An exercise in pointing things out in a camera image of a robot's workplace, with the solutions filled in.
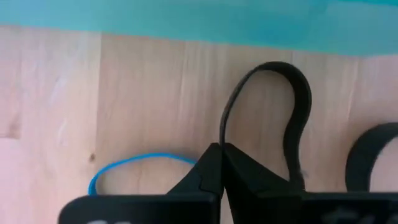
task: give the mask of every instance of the blue elastic band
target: blue elastic band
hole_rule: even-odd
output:
[[[138,161],[138,160],[142,160],[142,159],[148,159],[148,158],[153,158],[153,157],[167,157],[167,158],[170,158],[170,159],[176,159],[176,160],[179,160],[179,161],[183,161],[183,162],[186,162],[186,163],[189,163],[189,164],[192,164],[192,165],[194,165],[196,163],[196,161],[193,161],[191,159],[187,159],[187,158],[184,158],[184,157],[181,157],[181,156],[176,156],[176,155],[173,155],[173,154],[163,153],[163,152],[148,153],[148,154],[133,156],[130,159],[123,159],[121,161],[117,161],[117,162],[111,163],[111,164],[103,167],[102,169],[100,169],[98,171],[98,173],[95,174],[95,176],[90,181],[90,184],[88,186],[88,195],[97,195],[97,190],[95,188],[96,182],[97,182],[98,178],[103,173],[105,173],[106,171],[108,171],[108,170],[110,170],[112,168],[115,168],[117,166],[123,165],[125,163],[128,163],[128,162],[134,162],[134,161]]]

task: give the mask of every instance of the black strap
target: black strap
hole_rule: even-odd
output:
[[[348,191],[369,191],[374,163],[384,146],[398,136],[398,123],[377,125],[354,143],[346,164]]]
[[[258,71],[273,71],[283,75],[293,87],[294,110],[284,134],[284,156],[289,170],[290,183],[305,189],[299,159],[299,143],[311,110],[311,89],[303,73],[285,62],[267,62],[246,74],[232,92],[220,123],[220,145],[225,148],[225,130],[231,109],[244,84]],[[369,191],[374,163],[384,146],[398,136],[398,123],[386,123],[366,131],[352,147],[346,163],[348,191]]]
[[[294,91],[294,109],[284,134],[284,156],[289,170],[289,182],[300,189],[305,189],[299,159],[299,143],[311,110],[311,89],[303,73],[293,65],[285,62],[267,62],[257,66],[245,75],[230,96],[220,123],[220,145],[224,149],[225,129],[229,113],[241,92],[244,84],[258,71],[273,71],[283,75],[292,85]]]

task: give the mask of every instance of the black object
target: black object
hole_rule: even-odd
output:
[[[295,107],[284,134],[290,181],[225,142],[226,122],[246,81],[270,70],[288,79]],[[369,193],[370,173],[382,148],[398,135],[398,123],[376,126],[354,144],[346,166],[348,193],[309,193],[300,170],[299,141],[310,114],[311,91],[300,70],[284,62],[251,70],[231,95],[213,143],[192,170],[166,195],[89,196],[62,210],[59,224],[219,223],[225,187],[234,223],[398,223],[398,194]]]

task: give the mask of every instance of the teal wall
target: teal wall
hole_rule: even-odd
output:
[[[0,0],[0,24],[305,49],[398,53],[398,0]]]

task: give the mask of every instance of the light wood table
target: light wood table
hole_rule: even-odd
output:
[[[104,165],[145,152],[198,159],[218,139],[223,107],[254,66],[281,60],[309,80],[300,144],[307,190],[345,191],[346,157],[376,124],[398,121],[398,56],[356,58],[203,42],[0,27],[0,223],[56,223]],[[249,81],[227,140],[287,177],[282,136],[293,93],[280,75]],[[372,190],[398,190],[398,141]],[[168,159],[107,173],[100,191],[161,194],[190,169]],[[222,222],[231,223],[224,200]]]

